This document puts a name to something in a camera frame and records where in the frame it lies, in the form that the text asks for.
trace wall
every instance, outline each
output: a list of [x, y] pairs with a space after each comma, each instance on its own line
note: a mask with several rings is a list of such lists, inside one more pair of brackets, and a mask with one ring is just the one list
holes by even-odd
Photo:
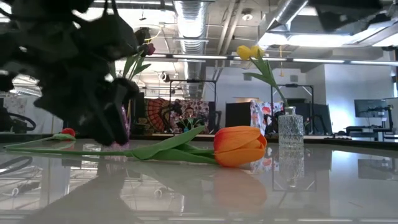
[[[211, 80], [213, 77], [214, 67], [206, 68], [206, 77]], [[268, 84], [252, 78], [251, 81], [243, 80], [244, 72], [259, 73], [257, 69], [242, 69], [227, 67], [221, 72], [220, 78], [217, 82], [216, 92], [216, 110], [222, 112], [221, 127], [225, 127], [225, 104], [235, 103], [238, 97], [241, 98], [259, 98], [261, 101], [271, 102], [271, 88]], [[274, 78], [278, 84], [286, 84], [290, 82], [290, 75], [298, 75], [298, 84], [306, 84], [306, 77], [299, 69], [283, 69], [284, 76], [280, 76], [280, 69], [274, 69]], [[205, 85], [205, 92], [203, 99], [205, 101], [214, 101], [214, 92], [209, 86]], [[282, 88], [281, 89], [286, 98], [307, 98], [310, 95], [301, 88]], [[274, 95], [274, 101], [281, 101], [279, 94]]]
[[325, 83], [333, 132], [353, 125], [381, 125], [380, 118], [355, 118], [354, 100], [392, 97], [390, 67], [325, 65]]
[[326, 91], [325, 91], [325, 65], [310, 70], [306, 74], [306, 81], [308, 85], [313, 86], [314, 103], [326, 104]]

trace colorful artwork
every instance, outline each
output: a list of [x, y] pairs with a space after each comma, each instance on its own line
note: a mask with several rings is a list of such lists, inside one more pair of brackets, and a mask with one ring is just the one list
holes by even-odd
[[194, 127], [204, 125], [205, 130], [202, 134], [208, 134], [208, 102], [200, 100], [182, 100], [179, 101], [182, 114], [172, 111], [172, 128], [174, 133], [183, 133]]
[[[274, 114], [283, 110], [283, 103], [274, 103]], [[250, 126], [257, 127], [261, 130], [261, 134], [265, 134], [267, 126], [272, 124], [271, 120], [271, 104], [268, 102], [258, 102], [252, 100], [250, 102], [251, 123]]]
[[174, 133], [183, 133], [204, 125], [202, 134], [208, 134], [209, 104], [200, 100], [145, 99], [146, 117], [139, 118], [145, 126], [144, 134], [164, 133], [170, 128]]

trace glass bottle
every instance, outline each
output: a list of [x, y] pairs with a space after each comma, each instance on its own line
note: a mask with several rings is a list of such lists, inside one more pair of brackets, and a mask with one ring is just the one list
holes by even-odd
[[285, 115], [278, 118], [279, 145], [296, 147], [304, 145], [303, 116], [296, 114], [296, 107], [285, 107]]

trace desk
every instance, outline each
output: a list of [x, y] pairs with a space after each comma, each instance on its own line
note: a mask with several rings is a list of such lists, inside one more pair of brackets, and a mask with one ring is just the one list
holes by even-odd
[[[134, 140], [131, 147], [153, 143]], [[306, 144], [293, 154], [269, 143], [267, 150], [274, 153], [262, 159], [270, 167], [264, 170], [25, 154], [33, 159], [23, 172], [0, 175], [1, 218], [20, 224], [396, 223], [392, 164], [398, 152], [374, 143], [371, 149]], [[211, 141], [192, 144], [212, 146]], [[77, 140], [79, 147], [103, 150], [90, 139]], [[1, 153], [0, 163], [19, 156]], [[304, 175], [289, 187], [284, 178], [297, 167]], [[40, 187], [8, 196], [30, 183]]]

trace monitor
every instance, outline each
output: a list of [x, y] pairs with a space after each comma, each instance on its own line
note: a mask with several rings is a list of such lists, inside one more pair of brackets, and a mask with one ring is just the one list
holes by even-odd
[[386, 100], [354, 100], [355, 117], [357, 118], [385, 118], [387, 112], [381, 108], [387, 106]]

